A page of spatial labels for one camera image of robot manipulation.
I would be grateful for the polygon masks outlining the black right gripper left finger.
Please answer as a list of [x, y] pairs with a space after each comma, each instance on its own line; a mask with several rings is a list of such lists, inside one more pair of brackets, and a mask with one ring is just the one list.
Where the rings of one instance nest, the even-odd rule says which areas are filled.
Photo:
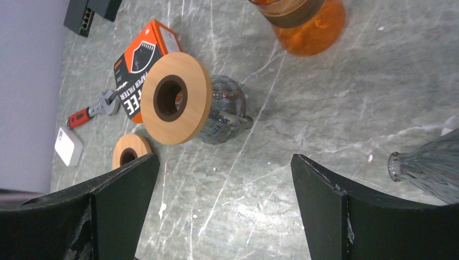
[[115, 170], [21, 203], [1, 205], [1, 259], [134, 259], [160, 161]]

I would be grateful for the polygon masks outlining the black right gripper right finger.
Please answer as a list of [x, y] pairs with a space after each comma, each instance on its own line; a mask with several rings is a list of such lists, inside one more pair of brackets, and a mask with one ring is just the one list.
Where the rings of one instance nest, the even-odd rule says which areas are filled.
[[312, 259], [458, 259], [458, 205], [394, 197], [302, 154], [291, 160]]

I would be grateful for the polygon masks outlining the wooden dripper ring holder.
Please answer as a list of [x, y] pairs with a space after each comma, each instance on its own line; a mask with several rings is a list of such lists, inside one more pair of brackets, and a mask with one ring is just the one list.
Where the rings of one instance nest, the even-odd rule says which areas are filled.
[[151, 68], [141, 91], [141, 115], [149, 135], [164, 145], [183, 144], [203, 129], [212, 105], [211, 79], [193, 56], [174, 52]]

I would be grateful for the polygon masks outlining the orange coffee filter box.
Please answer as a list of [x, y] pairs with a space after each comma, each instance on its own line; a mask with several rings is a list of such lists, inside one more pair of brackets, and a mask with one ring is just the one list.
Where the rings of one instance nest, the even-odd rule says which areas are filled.
[[116, 92], [129, 120], [141, 124], [140, 101], [146, 77], [161, 57], [182, 51], [176, 33], [151, 20], [114, 63]]

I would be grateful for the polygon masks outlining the white small device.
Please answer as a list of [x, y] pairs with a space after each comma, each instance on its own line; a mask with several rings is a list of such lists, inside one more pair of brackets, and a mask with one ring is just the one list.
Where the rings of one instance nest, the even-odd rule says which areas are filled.
[[83, 143], [73, 131], [60, 127], [54, 148], [66, 166], [76, 166], [82, 154]]

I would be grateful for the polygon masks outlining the grey glass pitcher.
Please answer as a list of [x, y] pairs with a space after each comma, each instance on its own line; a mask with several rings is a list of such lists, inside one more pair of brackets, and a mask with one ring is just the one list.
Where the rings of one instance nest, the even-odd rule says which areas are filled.
[[211, 145], [223, 144], [242, 131], [251, 129], [253, 119], [246, 115], [242, 83], [224, 75], [211, 76], [212, 106], [198, 138]]

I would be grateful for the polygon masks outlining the orange glass with wooden band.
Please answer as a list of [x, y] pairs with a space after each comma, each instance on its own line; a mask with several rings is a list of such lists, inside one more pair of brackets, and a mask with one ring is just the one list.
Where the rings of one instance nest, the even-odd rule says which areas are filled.
[[345, 6], [340, 0], [250, 1], [271, 24], [280, 45], [295, 56], [313, 56], [341, 35]]

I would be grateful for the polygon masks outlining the red handled adjustable wrench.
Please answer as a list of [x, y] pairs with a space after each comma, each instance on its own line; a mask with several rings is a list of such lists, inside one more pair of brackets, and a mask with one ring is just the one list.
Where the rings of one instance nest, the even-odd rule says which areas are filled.
[[102, 92], [97, 103], [84, 108], [68, 117], [66, 124], [68, 129], [74, 129], [87, 123], [96, 115], [115, 115], [120, 108], [120, 99], [115, 90]]

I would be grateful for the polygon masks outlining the black network switch box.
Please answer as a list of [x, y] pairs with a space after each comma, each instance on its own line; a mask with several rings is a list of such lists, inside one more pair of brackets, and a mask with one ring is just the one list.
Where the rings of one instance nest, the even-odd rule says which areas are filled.
[[70, 0], [63, 25], [75, 34], [88, 37], [94, 11], [88, 8], [88, 0]]

